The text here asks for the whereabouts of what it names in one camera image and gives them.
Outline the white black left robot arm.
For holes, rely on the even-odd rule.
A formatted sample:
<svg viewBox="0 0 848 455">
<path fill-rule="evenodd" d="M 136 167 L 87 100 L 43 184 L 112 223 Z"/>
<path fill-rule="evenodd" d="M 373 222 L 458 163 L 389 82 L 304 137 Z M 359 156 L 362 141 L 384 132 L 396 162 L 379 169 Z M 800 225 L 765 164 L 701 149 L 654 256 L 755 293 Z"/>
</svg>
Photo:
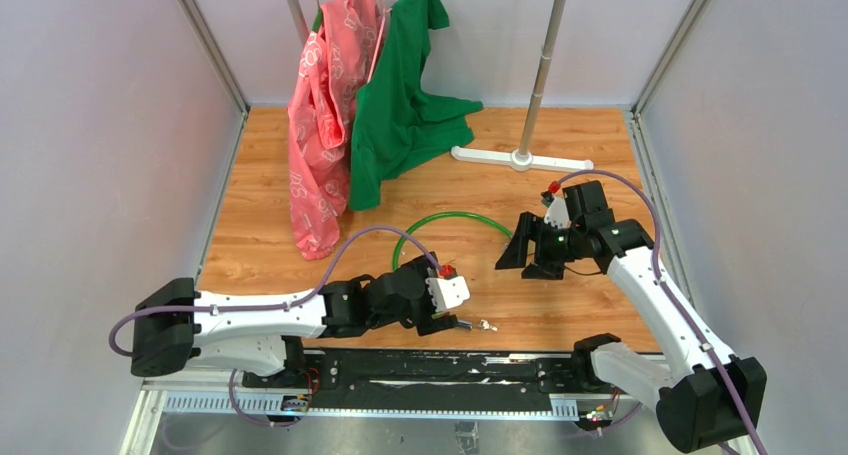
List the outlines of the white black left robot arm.
<svg viewBox="0 0 848 455">
<path fill-rule="evenodd" d="M 464 277 L 451 267 L 437 273 L 426 256 L 378 277 L 267 296 L 199 291 L 193 279 L 177 278 L 136 306 L 130 372 L 220 368 L 293 388 L 306 375 L 303 340 L 356 338 L 392 324 L 428 336 L 458 327 L 452 311 L 470 298 Z"/>
</svg>

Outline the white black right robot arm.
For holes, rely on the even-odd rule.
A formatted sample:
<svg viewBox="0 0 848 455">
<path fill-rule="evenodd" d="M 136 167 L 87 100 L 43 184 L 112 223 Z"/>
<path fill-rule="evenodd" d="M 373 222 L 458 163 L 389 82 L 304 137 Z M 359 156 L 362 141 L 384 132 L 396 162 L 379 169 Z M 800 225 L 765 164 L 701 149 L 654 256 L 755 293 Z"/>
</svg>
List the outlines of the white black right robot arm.
<svg viewBox="0 0 848 455">
<path fill-rule="evenodd" d="M 661 348 L 654 362 L 604 333 L 576 342 L 571 378 L 584 392 L 613 386 L 655 414 L 682 453 L 754 437 L 767 383 L 762 364 L 741 358 L 694 311 L 666 271 L 653 235 L 616 218 L 603 185 L 590 181 L 542 195 L 547 211 L 520 214 L 496 262 L 524 279 L 561 280 L 590 259 L 628 297 Z"/>
</svg>

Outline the green cable lock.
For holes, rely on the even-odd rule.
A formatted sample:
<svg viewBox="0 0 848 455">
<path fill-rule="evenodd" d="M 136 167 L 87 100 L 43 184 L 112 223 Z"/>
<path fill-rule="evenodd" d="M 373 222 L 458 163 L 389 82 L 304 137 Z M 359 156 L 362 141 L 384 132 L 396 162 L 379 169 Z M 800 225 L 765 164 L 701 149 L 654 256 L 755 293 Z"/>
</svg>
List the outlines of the green cable lock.
<svg viewBox="0 0 848 455">
<path fill-rule="evenodd" d="M 444 212 L 439 212 L 439 213 L 427 215 L 427 216 L 423 217 L 422 219 L 418 220 L 417 222 L 413 223 L 410 227 L 408 227 L 406 229 L 406 232 L 409 233 L 409 234 L 412 234 L 416 230 L 422 228 L 426 224 L 432 223 L 436 220 L 446 219 L 446 218 L 465 218 L 465 219 L 476 220 L 476 221 L 482 222 L 482 223 L 484 223 L 484 224 L 486 224 L 490 227 L 497 229 L 498 231 L 500 231 L 502 234 L 504 234 L 508 238 L 510 238 L 513 235 L 513 232 L 511 230 L 509 230 L 504 225 L 500 224 L 499 222 L 497 222 L 497 221 L 495 221 L 495 220 L 493 220 L 489 217 L 486 217 L 484 215 L 480 215 L 480 214 L 477 214 L 477 213 L 469 212 L 469 211 L 456 211 L 456 210 L 454 210 L 454 211 L 444 211 Z M 400 237 L 398 239 L 398 241 L 397 241 L 397 243 L 394 247 L 393 253 L 392 253 L 392 261 L 391 261 L 392 269 L 397 269 L 401 266 L 400 256 L 401 256 L 403 245 L 406 243 L 406 241 L 407 241 L 407 239 L 404 238 L 404 237 Z M 426 329 L 423 329 L 421 327 L 417 327 L 416 328 L 417 334 L 419 336 L 423 337 L 423 336 L 427 336 L 427 335 L 433 335 L 435 333 L 439 333 L 439 332 L 445 331 L 445 330 L 458 329 L 458 330 L 462 330 L 462 331 L 473 331 L 474 328 L 475 328 L 475 325 L 471 321 L 463 320 L 463 319 L 459 319 L 459 318 L 456 319 L 456 325 L 453 326 L 453 327 L 448 327 L 446 322 L 444 322 L 441 327 L 438 327 L 437 324 L 435 323 L 435 321 L 437 319 L 445 318 L 445 317 L 447 317 L 446 312 L 435 313 L 435 317 L 432 319 L 433 325 L 430 326 L 429 328 L 426 328 Z"/>
</svg>

